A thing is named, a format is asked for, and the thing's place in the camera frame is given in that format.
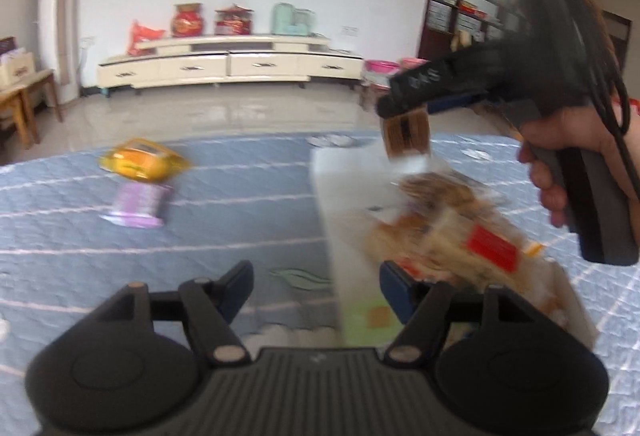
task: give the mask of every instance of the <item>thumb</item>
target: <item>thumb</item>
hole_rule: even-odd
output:
[[[532,145],[555,151],[581,147],[607,153],[614,144],[592,106],[560,109],[550,117],[523,124],[520,132]]]

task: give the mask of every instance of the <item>wall outlet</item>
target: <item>wall outlet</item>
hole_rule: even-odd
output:
[[[80,46],[82,48],[89,48],[95,44],[95,36],[86,36],[85,38],[80,38]]]
[[[344,26],[342,28],[342,35],[343,36],[350,36],[352,38],[357,38],[358,37],[358,29],[356,26]]]

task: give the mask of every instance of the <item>finger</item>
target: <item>finger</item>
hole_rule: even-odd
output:
[[[540,191],[540,204],[551,212],[563,211],[567,202],[566,192],[559,185]]]
[[[566,225],[566,216],[562,211],[553,211],[551,213],[551,217],[549,218],[549,222],[556,228],[559,229]]]
[[[536,155],[531,151],[531,147],[527,142],[523,142],[518,151],[518,161],[520,163],[532,163],[535,161]]]
[[[529,179],[531,183],[539,189],[549,189],[554,184],[554,177],[546,166],[546,163],[536,160],[529,169]]]
[[[613,142],[592,106],[560,109],[550,117],[523,124],[521,133],[532,145],[553,150],[581,147],[605,153]]]

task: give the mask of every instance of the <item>purple snack package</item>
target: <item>purple snack package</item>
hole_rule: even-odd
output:
[[[100,217],[123,227],[162,227],[164,221],[157,214],[162,200],[170,191],[166,185],[127,182],[120,187],[111,212]]]

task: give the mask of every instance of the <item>human hand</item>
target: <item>human hand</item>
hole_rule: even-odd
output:
[[[620,118],[620,107],[614,106],[614,111]],[[550,117],[524,124],[520,132],[525,142],[518,153],[518,161],[531,164],[529,178],[540,189],[540,204],[551,212],[552,225],[561,227],[566,223],[564,209],[568,202],[567,194],[553,181],[546,164],[535,157],[531,145],[552,150],[580,147],[600,153],[613,178],[629,198],[631,224],[636,240],[640,241],[638,197],[626,174],[615,140],[593,107],[561,109]],[[636,168],[640,167],[640,117],[634,113],[625,142],[634,165]]]

